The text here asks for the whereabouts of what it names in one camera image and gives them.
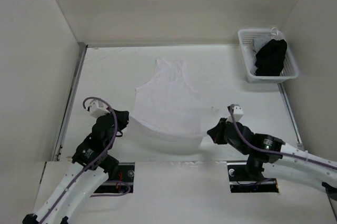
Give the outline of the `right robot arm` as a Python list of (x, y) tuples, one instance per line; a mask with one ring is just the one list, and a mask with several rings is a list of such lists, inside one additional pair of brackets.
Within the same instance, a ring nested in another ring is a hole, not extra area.
[(239, 122), (222, 118), (207, 131), (217, 145), (230, 145), (248, 157), (244, 168), (234, 173), (249, 181), (279, 178), (303, 184), (336, 200), (336, 163), (301, 151), (282, 139), (252, 132)]

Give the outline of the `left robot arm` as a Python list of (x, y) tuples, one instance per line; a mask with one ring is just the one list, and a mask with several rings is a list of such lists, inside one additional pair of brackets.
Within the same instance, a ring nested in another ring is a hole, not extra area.
[(120, 163), (108, 151), (127, 127), (129, 113), (102, 109), (92, 116), (96, 118), (92, 131), (76, 148), (63, 179), (43, 206), (27, 214), (23, 223), (72, 223), (95, 190), (116, 179)]

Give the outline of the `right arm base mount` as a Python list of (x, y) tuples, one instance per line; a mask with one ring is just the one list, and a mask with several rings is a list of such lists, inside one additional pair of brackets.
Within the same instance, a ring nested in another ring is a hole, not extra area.
[(248, 173), (245, 162), (228, 162), (227, 172), (230, 192), (233, 194), (279, 193), (275, 178)]

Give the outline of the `white tank top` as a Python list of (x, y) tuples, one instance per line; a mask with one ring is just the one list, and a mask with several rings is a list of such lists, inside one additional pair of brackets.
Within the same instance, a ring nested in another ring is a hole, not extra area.
[(202, 96), (190, 87), (182, 60), (155, 61), (152, 78), (138, 87), (129, 129), (157, 141), (198, 147), (201, 131)]

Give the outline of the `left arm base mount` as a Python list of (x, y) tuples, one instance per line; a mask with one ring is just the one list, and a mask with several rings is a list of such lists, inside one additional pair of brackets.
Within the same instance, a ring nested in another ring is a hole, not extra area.
[(135, 163), (120, 163), (112, 177), (101, 184), (95, 191), (95, 195), (121, 195), (133, 193), (135, 178)]

